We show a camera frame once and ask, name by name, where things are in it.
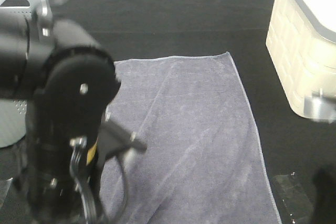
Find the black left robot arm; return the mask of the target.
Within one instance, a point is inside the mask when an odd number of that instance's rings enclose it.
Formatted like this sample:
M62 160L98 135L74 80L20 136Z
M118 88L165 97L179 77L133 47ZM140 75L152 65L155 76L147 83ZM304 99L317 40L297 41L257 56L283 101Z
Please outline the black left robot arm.
M1 98L25 100L15 186L37 223L101 223L101 128L120 89L112 57L80 25L1 16Z

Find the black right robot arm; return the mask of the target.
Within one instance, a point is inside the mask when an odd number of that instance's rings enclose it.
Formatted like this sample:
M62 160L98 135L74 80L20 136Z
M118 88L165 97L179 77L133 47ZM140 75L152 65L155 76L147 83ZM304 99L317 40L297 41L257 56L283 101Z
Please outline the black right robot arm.
M317 196L310 223L335 223L335 166L321 167L313 183Z

